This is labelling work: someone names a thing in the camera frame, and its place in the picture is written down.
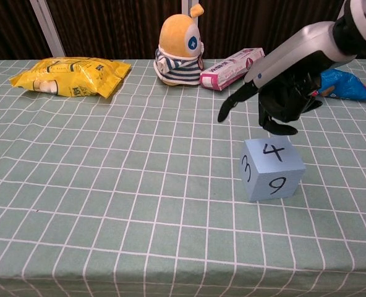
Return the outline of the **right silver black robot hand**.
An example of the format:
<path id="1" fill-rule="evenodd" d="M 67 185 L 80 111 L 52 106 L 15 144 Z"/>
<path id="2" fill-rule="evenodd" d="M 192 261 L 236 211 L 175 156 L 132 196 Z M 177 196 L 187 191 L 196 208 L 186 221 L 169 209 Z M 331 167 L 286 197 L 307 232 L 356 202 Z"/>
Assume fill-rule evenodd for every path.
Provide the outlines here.
<path id="1" fill-rule="evenodd" d="M 290 122 L 321 106 L 312 96 L 321 88 L 321 73 L 354 57 L 356 32 L 344 18 L 300 29 L 253 63 L 243 86 L 221 105 L 218 122 L 223 122 L 239 102 L 258 95 L 259 125 L 277 136 L 296 134 Z"/>

